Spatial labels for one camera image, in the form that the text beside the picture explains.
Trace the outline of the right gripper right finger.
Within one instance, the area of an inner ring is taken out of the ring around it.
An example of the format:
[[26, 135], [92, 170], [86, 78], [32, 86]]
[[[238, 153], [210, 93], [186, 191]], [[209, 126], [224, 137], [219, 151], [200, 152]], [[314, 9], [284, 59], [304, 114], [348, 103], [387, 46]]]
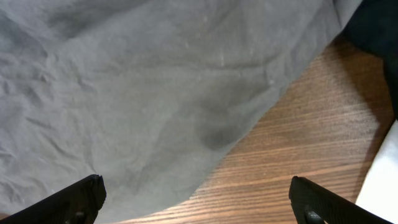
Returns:
[[298, 224], [392, 224], [304, 177], [292, 177], [289, 199]]

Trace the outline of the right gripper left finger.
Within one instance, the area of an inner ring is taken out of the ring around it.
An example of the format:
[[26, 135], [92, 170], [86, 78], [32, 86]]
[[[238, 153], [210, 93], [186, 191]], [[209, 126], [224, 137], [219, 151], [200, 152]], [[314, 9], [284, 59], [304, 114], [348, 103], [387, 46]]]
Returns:
[[106, 200], [103, 177], [89, 175], [1, 220], [1, 224], [94, 224]]

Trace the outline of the grey shorts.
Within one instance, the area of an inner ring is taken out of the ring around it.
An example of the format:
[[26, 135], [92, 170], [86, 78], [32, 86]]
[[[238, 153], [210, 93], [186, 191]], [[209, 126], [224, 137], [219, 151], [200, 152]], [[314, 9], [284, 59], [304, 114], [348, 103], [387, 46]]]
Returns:
[[91, 174], [101, 223], [188, 199], [358, 0], [1, 1], [1, 212]]

